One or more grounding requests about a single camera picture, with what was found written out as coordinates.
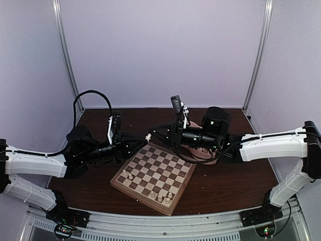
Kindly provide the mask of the pink double bowl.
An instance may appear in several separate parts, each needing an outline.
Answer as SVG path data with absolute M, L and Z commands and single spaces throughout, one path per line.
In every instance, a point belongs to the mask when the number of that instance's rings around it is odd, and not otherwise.
M 190 127 L 202 128 L 201 126 L 199 126 L 195 122 L 190 122 Z M 211 153 L 210 150 L 205 149 L 205 148 L 188 147 L 188 150 L 190 151 L 190 153 L 192 154 L 194 159 L 197 161 L 204 161 L 205 159 L 211 159 L 211 158 L 214 158 L 214 156 L 215 156 L 215 154 Z M 204 165 L 215 165 L 216 162 L 217 162 L 217 160 L 213 160 L 211 162 L 204 163 Z

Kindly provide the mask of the white bishop piece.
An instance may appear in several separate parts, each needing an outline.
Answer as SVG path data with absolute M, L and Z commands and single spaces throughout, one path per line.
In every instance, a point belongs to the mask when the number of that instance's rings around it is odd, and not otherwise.
M 150 192 L 150 197 L 151 197 L 151 198 L 155 198 L 155 195 L 156 195 L 156 193 L 155 193 L 154 191 L 151 191 L 151 192 Z

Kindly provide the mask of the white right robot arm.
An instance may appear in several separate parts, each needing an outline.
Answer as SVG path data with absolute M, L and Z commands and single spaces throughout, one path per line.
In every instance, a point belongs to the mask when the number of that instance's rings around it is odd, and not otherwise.
M 287 132 L 237 136 L 228 133 L 231 116 L 219 107 L 207 109 L 200 128 L 189 122 L 187 108 L 174 110 L 176 121 L 152 127 L 149 133 L 176 154 L 185 145 L 210 151 L 210 158 L 201 158 L 203 164 L 218 159 L 243 163 L 264 158 L 300 158 L 286 178 L 266 193 L 262 207 L 256 210 L 260 221 L 269 221 L 308 182 L 320 179 L 320 132 L 312 121 Z

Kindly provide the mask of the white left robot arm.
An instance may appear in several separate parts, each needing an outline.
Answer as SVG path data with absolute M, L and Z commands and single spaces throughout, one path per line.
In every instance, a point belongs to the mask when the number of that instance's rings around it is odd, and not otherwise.
M 46 190 L 25 179 L 20 174 L 48 175 L 76 179 L 88 170 L 88 164 L 115 158 L 122 162 L 147 145 L 151 134 L 139 137 L 109 130 L 107 140 L 99 142 L 84 125 L 74 127 L 66 136 L 67 146 L 57 153 L 39 153 L 8 146 L 1 140 L 1 193 L 11 195 L 39 206 L 61 223 L 72 219 L 72 211 L 63 194 Z

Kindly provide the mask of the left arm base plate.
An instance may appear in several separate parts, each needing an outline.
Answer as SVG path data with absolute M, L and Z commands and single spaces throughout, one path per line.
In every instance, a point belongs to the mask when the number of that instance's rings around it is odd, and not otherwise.
M 90 217 L 89 212 L 75 209 L 70 209 L 67 214 L 55 214 L 52 211 L 45 211 L 45 213 L 46 218 L 52 220 L 56 224 L 63 224 L 73 228 L 86 228 Z

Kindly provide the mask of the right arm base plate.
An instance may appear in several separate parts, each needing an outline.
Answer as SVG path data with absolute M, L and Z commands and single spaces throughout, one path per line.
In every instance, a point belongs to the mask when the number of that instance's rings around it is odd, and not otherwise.
M 272 209 L 264 209 L 263 207 L 250 209 L 246 211 L 240 212 L 240 217 L 242 221 L 242 225 L 244 227 L 259 225 L 266 222 L 272 222 L 275 219 L 279 219 L 283 217 L 282 211 L 272 210 Z

